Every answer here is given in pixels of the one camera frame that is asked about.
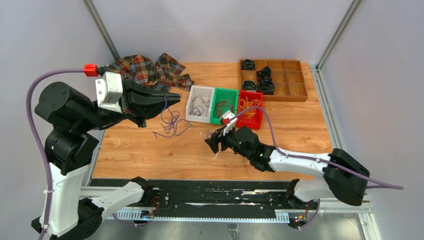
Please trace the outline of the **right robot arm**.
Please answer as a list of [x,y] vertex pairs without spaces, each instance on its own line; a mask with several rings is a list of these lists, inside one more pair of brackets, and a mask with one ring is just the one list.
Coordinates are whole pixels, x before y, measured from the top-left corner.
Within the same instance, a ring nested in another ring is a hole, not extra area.
[[213,153],[231,149],[261,172],[293,172],[313,176],[294,179],[286,190],[286,203],[294,209],[315,199],[336,198],[350,206],[363,202],[370,172],[345,150],[331,153],[288,151],[260,142],[248,127],[213,132],[205,143]]

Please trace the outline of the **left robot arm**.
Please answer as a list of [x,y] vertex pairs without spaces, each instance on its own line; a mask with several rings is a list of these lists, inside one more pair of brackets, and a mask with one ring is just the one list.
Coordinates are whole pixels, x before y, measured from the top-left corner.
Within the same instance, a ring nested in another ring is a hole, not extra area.
[[146,121],[178,103],[181,96],[141,86],[129,80],[108,86],[96,82],[97,99],[64,82],[48,85],[40,94],[35,113],[52,124],[44,153],[50,170],[46,209],[32,221],[38,232],[47,232],[53,240],[84,240],[90,237],[108,216],[138,203],[153,201],[153,186],[141,177],[108,194],[81,198],[82,183],[99,141],[92,130],[108,129],[123,120],[144,128]]

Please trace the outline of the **white plastic bin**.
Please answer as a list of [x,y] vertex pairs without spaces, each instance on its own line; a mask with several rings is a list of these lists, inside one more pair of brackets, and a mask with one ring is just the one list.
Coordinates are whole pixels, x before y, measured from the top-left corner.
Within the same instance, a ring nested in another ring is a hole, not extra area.
[[185,108],[185,119],[209,124],[214,93],[214,87],[193,85]]

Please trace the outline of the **plaid flannel shirt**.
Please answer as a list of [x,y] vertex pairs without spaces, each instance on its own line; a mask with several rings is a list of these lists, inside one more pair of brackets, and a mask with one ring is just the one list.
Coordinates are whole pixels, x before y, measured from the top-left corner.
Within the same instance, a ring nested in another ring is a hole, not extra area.
[[172,87],[190,91],[194,85],[186,67],[167,53],[156,61],[141,54],[123,57],[108,65],[108,72],[119,73],[123,79],[158,91],[169,92]]

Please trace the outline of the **green plastic bin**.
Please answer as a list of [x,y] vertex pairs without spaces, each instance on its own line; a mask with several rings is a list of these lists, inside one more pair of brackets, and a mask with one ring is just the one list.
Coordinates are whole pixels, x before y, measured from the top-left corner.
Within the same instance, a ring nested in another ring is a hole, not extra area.
[[237,114],[239,100],[239,91],[228,88],[215,88],[214,96],[211,104],[210,123],[215,125],[221,124],[221,116],[231,110]]

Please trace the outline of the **red plastic bin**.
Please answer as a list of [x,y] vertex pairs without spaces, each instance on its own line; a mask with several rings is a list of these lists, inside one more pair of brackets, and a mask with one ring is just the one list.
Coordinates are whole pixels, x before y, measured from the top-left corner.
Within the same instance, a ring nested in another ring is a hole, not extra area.
[[[239,91],[237,113],[241,113],[247,108],[258,106],[263,107],[263,94],[253,91]],[[261,110],[253,108],[237,117],[236,126],[248,127],[253,130],[259,130],[262,125],[263,113]]]

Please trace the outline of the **wooden compartment tray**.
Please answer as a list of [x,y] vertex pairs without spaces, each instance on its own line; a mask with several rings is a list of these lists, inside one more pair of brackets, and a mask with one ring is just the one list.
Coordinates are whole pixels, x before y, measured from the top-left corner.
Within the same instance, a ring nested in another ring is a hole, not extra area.
[[262,93],[263,99],[271,102],[305,102],[308,99],[299,60],[240,59],[238,88]]

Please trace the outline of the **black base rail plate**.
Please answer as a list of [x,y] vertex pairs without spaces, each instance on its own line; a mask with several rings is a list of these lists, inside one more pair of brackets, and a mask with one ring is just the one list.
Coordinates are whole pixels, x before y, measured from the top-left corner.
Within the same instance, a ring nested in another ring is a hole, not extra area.
[[296,203],[286,198],[288,181],[150,180],[148,204],[130,207],[154,210],[157,217],[192,219],[271,219],[276,211],[311,214],[315,201]]

